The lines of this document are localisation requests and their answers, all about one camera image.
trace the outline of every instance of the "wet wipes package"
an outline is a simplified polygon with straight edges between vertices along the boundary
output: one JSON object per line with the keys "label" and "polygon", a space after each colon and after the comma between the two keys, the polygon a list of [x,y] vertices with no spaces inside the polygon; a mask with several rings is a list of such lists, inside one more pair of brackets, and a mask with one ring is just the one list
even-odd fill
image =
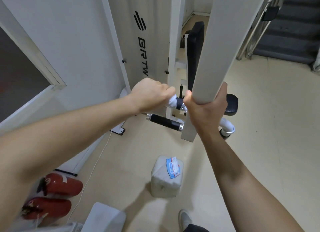
{"label": "wet wipes package", "polygon": [[167,159],[167,171],[170,175],[170,179],[173,179],[181,174],[180,165],[178,165],[177,157]]}

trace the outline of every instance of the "tiled floor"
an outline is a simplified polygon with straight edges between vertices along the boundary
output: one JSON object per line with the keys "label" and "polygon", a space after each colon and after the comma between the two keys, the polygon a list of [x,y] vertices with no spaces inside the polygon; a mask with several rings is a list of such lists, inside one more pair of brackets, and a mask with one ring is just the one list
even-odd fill
{"label": "tiled floor", "polygon": [[[253,56],[235,61],[226,81],[228,92],[239,98],[238,113],[228,117],[236,127],[228,143],[305,231],[318,231],[320,76],[302,64]],[[124,127],[123,136],[111,136],[71,220],[84,223],[93,204],[102,202],[126,212],[124,231],[176,232],[182,208],[209,231],[234,231],[199,137],[189,143],[144,115],[130,118]],[[84,183],[108,138],[80,171]],[[175,198],[149,194],[150,173],[161,154],[185,163]],[[73,205],[78,200],[73,198]]]}

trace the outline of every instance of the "left hand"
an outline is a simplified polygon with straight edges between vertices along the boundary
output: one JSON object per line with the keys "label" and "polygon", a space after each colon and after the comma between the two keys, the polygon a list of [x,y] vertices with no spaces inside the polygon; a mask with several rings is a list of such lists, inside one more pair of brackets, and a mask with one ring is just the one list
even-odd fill
{"label": "left hand", "polygon": [[168,103],[176,94],[175,87],[162,84],[151,78],[144,78],[138,82],[128,95],[137,113],[148,112]]}

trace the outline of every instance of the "gray sneaker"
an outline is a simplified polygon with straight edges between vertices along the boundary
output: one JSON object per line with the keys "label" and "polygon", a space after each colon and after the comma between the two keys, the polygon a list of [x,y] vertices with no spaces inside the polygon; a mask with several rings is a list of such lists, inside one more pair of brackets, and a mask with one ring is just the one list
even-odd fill
{"label": "gray sneaker", "polygon": [[183,232],[189,224],[192,224],[192,219],[185,209],[180,210],[178,219],[181,232]]}

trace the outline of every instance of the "fire extinguisher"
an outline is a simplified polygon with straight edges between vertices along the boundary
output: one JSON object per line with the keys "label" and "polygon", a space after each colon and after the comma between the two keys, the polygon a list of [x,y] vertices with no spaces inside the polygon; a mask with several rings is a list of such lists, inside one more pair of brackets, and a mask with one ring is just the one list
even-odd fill
{"label": "fire extinguisher", "polygon": [[50,173],[40,180],[37,193],[76,196],[82,191],[81,181],[57,173]]}
{"label": "fire extinguisher", "polygon": [[35,197],[22,207],[22,217],[27,220],[43,217],[62,218],[70,210],[71,202],[69,200]]}

